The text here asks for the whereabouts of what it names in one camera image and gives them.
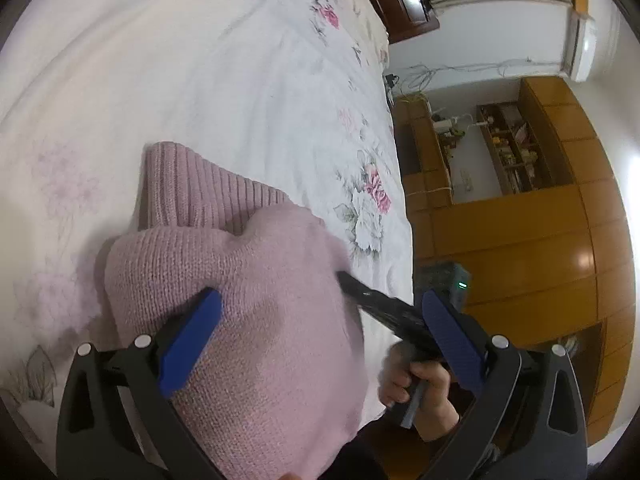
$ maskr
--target wooden shelf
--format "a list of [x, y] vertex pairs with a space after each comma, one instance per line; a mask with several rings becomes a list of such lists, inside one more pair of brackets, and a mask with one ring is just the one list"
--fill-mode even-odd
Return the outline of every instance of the wooden shelf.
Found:
[[[520, 95], [518, 97], [518, 110], [529, 125], [529, 134], [536, 141], [535, 150], [544, 160], [541, 165], [540, 175], [541, 185], [538, 187], [565, 186], [574, 183], [569, 161], [564, 152], [564, 147], [556, 134], [553, 121], [549, 118], [545, 108], [538, 101], [536, 94], [532, 91], [529, 81], [540, 84], [540, 78], [525, 78], [520, 85]], [[561, 86], [566, 84], [558, 78]], [[563, 99], [566, 98], [566, 90], [558, 90], [558, 94]], [[551, 97], [544, 96], [545, 102]]]
[[421, 94], [396, 101], [394, 137], [408, 213], [452, 204], [449, 161]]
[[[517, 143], [514, 131], [507, 124], [502, 112], [501, 107], [503, 105], [517, 105], [517, 102], [480, 105], [477, 111], [479, 122], [488, 122], [489, 117], [493, 118], [491, 125], [481, 126], [481, 131], [492, 162], [494, 163], [495, 173], [498, 177], [502, 193], [507, 195], [553, 186], [554, 180], [551, 177], [544, 153], [539, 146], [532, 128], [527, 124], [529, 140], [522, 144]], [[500, 137], [506, 141], [506, 145], [497, 147], [494, 144], [493, 137]], [[510, 164], [505, 163], [500, 156], [500, 148], [508, 148], [515, 162]], [[525, 162], [523, 150], [535, 152], [537, 155], [536, 161]]]

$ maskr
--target air conditioner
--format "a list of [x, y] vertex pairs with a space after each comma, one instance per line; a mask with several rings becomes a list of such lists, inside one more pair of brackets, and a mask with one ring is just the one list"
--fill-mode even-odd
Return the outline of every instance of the air conditioner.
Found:
[[562, 70], [572, 81], [581, 83], [587, 80], [596, 52], [597, 31], [591, 16], [572, 12], [562, 64]]

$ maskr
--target white wall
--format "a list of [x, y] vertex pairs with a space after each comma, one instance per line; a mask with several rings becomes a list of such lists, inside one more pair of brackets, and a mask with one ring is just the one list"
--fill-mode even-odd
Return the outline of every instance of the white wall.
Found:
[[606, 74], [613, 63], [622, 14], [613, 0], [589, 0], [589, 15], [596, 21], [596, 50], [591, 78]]
[[[445, 117], [471, 114], [476, 117], [476, 107], [481, 104], [515, 101], [518, 99], [520, 82], [517, 80], [497, 79], [475, 82], [451, 88], [441, 88], [427, 92], [431, 108], [445, 107], [441, 115]], [[470, 124], [469, 118], [461, 120], [462, 128]], [[455, 203], [471, 202], [501, 196], [500, 183], [495, 168], [484, 143], [480, 128], [469, 128], [468, 133], [452, 151], [451, 180]], [[460, 170], [468, 171], [473, 182], [473, 191], [466, 192]]]
[[[598, 133], [620, 187], [636, 268], [636, 308], [640, 306], [640, 43], [628, 23], [620, 23], [618, 49], [606, 74], [571, 87]], [[640, 310], [631, 363], [615, 430], [640, 406]]]
[[[538, 2], [485, 2], [452, 7], [441, 16], [439, 30], [395, 43], [389, 47], [387, 73], [406, 80], [408, 68], [429, 68], [474, 63], [500, 63], [531, 59], [548, 65], [514, 63], [507, 77], [559, 71], [570, 10]], [[495, 69], [482, 72], [447, 71], [436, 75], [429, 88], [499, 78]]]
[[602, 462], [613, 447], [618, 443], [620, 437], [625, 433], [626, 427], [631, 421], [628, 420], [615, 430], [611, 431], [605, 438], [597, 442], [593, 446], [589, 446], [587, 450], [587, 462], [589, 464], [597, 464]]

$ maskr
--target pink flower print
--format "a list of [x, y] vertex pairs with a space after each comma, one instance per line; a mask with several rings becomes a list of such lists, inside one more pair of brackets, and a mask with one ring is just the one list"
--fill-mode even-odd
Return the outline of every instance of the pink flower print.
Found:
[[53, 339], [69, 329], [80, 332], [100, 314], [97, 296], [87, 301], [82, 285], [76, 276], [37, 272], [15, 286], [21, 306], [18, 319]]
[[338, 110], [338, 120], [344, 127], [344, 131], [348, 134], [353, 134], [356, 131], [356, 121], [350, 110], [346, 108], [340, 108]]
[[50, 218], [95, 210], [99, 203], [99, 181], [83, 173], [77, 160], [76, 152], [66, 144], [46, 147], [36, 156], [32, 171], [40, 181]]
[[338, 16], [334, 12], [334, 8], [330, 4], [326, 4], [325, 6], [320, 5], [318, 9], [320, 14], [326, 19], [329, 23], [331, 23], [334, 28], [340, 28], [340, 22], [338, 20]]
[[391, 199], [382, 187], [382, 179], [380, 179], [380, 175], [378, 174], [378, 168], [373, 164], [368, 164], [365, 170], [367, 172], [367, 181], [364, 185], [364, 191], [369, 193], [373, 200], [376, 201], [378, 210], [381, 213], [388, 213], [391, 207]]
[[20, 306], [17, 319], [47, 340], [56, 341], [68, 330], [80, 333], [100, 316], [94, 283], [95, 257], [91, 254], [73, 260], [70, 272], [47, 264], [14, 283]]
[[388, 63], [389, 63], [388, 56], [389, 56], [388, 52], [385, 49], [381, 48], [380, 54], [378, 56], [378, 60], [385, 67], [388, 66]]

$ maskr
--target bed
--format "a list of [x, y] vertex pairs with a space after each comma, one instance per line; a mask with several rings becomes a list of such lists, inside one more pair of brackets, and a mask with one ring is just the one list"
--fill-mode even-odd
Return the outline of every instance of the bed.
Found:
[[[0, 52], [0, 395], [48, 465], [74, 349], [118, 343], [100, 274], [153, 142], [283, 190], [412, 300], [387, 56], [368, 0], [32, 0]], [[361, 425], [394, 342], [363, 324]]]

